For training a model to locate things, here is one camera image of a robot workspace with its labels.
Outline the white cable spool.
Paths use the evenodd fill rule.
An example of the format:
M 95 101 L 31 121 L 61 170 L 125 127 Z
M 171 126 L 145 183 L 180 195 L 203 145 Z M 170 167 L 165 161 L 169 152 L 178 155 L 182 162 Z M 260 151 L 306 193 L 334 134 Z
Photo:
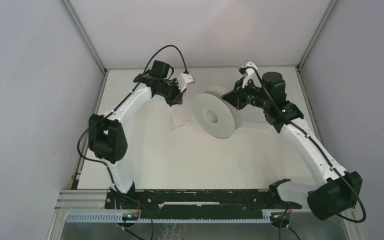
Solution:
M 228 91 L 222 86 L 210 86 L 192 101 L 192 112 L 197 123 L 218 139 L 231 137 L 244 123 L 244 112 L 222 99 Z

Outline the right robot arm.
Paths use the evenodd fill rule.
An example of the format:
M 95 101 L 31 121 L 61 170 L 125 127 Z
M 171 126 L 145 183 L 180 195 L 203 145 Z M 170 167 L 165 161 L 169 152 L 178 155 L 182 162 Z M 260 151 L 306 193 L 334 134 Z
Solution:
M 284 178 L 269 186 L 269 203 L 282 208 L 288 202 L 309 207 L 319 220 L 332 216 L 342 219 L 341 213 L 359 205 L 362 223 L 367 213 L 359 196 L 363 179 L 357 172 L 349 172 L 340 165 L 314 136 L 304 114 L 287 100 L 286 82 L 278 72 L 266 72 L 262 76 L 245 75 L 222 99 L 242 110 L 253 106 L 263 110 L 266 121 L 293 146 L 309 169 L 314 184 L 307 185 Z

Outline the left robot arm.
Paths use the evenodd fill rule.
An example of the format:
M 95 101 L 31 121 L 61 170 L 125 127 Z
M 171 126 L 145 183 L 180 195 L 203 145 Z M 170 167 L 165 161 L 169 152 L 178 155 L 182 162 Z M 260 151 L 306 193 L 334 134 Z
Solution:
M 125 126 L 154 96 L 163 97 L 170 107 L 181 105 L 187 85 L 195 81 L 188 70 L 169 79 L 171 68 L 165 62 L 154 61 L 151 69 L 133 79 L 131 88 L 118 103 L 103 114 L 92 114 L 88 120 L 87 147 L 94 153 L 94 159 L 105 165 L 111 188 L 119 192 L 116 200 L 125 209 L 133 207 L 137 200 L 130 191 L 134 182 L 122 163 L 128 150 Z

